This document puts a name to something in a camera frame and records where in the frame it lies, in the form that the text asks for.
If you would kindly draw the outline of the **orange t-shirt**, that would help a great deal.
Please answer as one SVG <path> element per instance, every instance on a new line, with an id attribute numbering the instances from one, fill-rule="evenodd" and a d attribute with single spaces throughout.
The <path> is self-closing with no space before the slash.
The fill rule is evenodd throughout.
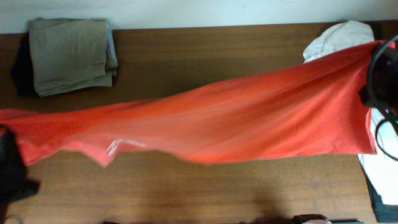
<path id="1" fill-rule="evenodd" d="M 108 166 L 120 152 L 162 151 L 202 164 L 318 154 L 375 154 L 360 100 L 375 41 L 296 67 L 212 83 L 159 100 L 69 113 L 5 109 L 22 159 L 84 153 Z"/>

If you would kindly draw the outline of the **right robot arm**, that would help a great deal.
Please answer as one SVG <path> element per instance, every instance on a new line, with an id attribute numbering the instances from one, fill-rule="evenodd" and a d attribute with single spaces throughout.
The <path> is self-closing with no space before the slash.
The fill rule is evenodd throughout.
<path id="1" fill-rule="evenodd" d="M 372 51 L 366 84 L 360 89 L 359 96 L 367 108 L 384 111 L 385 118 L 393 125 L 397 124 L 397 49 L 392 46 L 383 50 L 378 44 Z"/>

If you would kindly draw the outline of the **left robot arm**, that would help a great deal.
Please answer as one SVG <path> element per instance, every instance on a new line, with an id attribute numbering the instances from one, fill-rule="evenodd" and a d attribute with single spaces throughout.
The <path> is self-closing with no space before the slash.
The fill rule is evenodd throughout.
<path id="1" fill-rule="evenodd" d="M 1 125 L 1 224 L 12 216 L 6 216 L 12 202 L 38 194 L 40 182 L 27 178 L 25 166 L 16 142 L 16 135 Z"/>

